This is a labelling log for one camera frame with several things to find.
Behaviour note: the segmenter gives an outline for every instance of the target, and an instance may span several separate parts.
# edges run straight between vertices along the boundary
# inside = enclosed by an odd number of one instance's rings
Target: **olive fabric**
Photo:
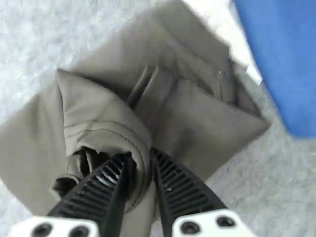
[[[55,82],[0,128],[0,178],[44,215],[105,161],[95,154],[131,152],[137,178],[121,236],[148,236],[152,146],[206,179],[269,127],[228,55],[180,0],[138,15],[58,69]]]

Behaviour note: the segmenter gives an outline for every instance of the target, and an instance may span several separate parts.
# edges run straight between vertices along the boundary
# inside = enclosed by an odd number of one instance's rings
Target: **garment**
[[[269,124],[228,48],[179,0],[137,16],[0,128],[0,178],[34,214],[109,155],[131,152],[137,182],[121,236],[148,236],[155,210],[149,149],[209,177]]]
[[[235,0],[263,81],[287,130],[316,137],[313,0]]]

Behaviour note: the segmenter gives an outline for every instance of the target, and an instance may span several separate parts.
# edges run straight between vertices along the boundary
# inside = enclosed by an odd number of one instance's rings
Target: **floor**
[[[155,1],[2,0],[0,123],[49,83],[39,75],[76,60]],[[211,9],[208,4],[201,12],[210,27]],[[290,137],[264,87],[243,79],[272,126],[207,184],[258,236],[315,237],[316,141]],[[0,236],[29,216],[0,182]],[[152,236],[162,236],[159,222]]]

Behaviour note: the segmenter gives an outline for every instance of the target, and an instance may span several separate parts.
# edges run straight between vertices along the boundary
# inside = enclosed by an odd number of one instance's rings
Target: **blue object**
[[[288,131],[316,137],[316,1],[235,0],[256,64]]]

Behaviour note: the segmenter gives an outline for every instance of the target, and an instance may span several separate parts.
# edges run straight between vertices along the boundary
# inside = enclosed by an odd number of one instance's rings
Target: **screw hole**
[[[231,218],[226,217],[226,216],[219,217],[217,219],[217,224],[220,227],[232,227],[236,225],[235,222]]]
[[[181,231],[184,234],[193,235],[193,234],[200,232],[200,228],[194,222],[185,222],[181,226]]]
[[[70,232],[69,237],[87,237],[88,234],[89,229],[87,227],[78,226]]]
[[[46,237],[51,232],[51,229],[51,224],[43,223],[33,230],[32,237]]]

